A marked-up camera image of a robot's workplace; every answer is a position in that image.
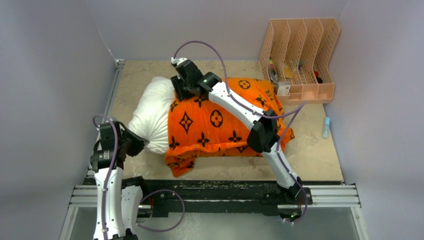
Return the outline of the light blue small tube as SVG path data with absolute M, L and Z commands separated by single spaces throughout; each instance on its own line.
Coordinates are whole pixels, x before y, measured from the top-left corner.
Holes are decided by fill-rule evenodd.
M 330 135 L 330 122 L 331 122 L 331 119 L 328 116 L 326 116 L 323 120 L 323 128 L 322 128 L 323 139 L 328 139 Z

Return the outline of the white pillow insert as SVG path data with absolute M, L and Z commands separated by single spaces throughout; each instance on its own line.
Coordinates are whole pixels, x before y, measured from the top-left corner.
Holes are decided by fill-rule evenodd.
M 170 79 L 154 77 L 146 86 L 127 128 L 148 143 L 144 149 L 164 155 L 169 150 L 168 116 L 175 100 Z

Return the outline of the orange patterned pillowcase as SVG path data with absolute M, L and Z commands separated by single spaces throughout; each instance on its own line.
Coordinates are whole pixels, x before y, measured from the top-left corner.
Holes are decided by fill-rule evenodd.
M 283 115 L 283 105 L 273 85 L 263 79 L 230 77 L 229 87 L 239 96 L 264 110 Z M 168 111 L 168 150 L 164 161 L 174 177 L 195 167 L 199 157 L 261 157 L 247 144 L 249 130 L 223 107 L 203 96 L 179 101 Z

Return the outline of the small white red box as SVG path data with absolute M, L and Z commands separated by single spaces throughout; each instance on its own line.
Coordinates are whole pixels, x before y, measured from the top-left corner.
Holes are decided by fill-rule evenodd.
M 289 81 L 279 81 L 277 96 L 288 96 L 290 94 L 291 83 Z

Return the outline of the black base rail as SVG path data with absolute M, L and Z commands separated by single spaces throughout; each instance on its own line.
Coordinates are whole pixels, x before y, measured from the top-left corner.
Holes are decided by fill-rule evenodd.
M 274 180 L 158 180 L 142 177 L 139 217 L 166 218 L 170 213 L 262 214 L 294 221 L 305 207 L 341 203 L 343 182 L 305 181 L 309 203 L 282 193 Z

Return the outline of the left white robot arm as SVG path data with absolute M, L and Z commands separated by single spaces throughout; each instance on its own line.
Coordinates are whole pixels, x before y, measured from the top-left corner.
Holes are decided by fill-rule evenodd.
M 146 140 L 121 122 L 99 125 L 99 140 L 89 161 L 96 185 L 96 222 L 94 240 L 136 240 L 139 205 L 149 199 L 140 180 L 124 179 L 124 162 L 143 149 Z

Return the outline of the pink mesh file organizer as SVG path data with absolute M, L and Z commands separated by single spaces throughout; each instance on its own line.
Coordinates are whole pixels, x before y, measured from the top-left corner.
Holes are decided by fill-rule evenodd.
M 329 63 L 341 28 L 335 18 L 270 19 L 259 62 L 263 77 L 290 82 L 285 104 L 328 104 L 334 99 L 335 83 Z

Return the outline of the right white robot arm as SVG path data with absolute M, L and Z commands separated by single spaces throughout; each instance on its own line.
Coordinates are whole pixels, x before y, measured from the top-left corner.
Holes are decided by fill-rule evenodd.
M 282 137 L 278 135 L 277 124 L 280 116 L 272 109 L 264 110 L 253 105 L 230 89 L 227 74 L 224 79 L 212 72 L 203 74 L 193 61 L 185 57 L 172 57 L 170 62 L 177 72 L 171 82 L 178 99 L 204 96 L 239 119 L 249 130 L 247 145 L 261 154 L 271 167 L 282 200 L 288 204 L 302 201 L 307 205 L 310 196 L 281 148 Z

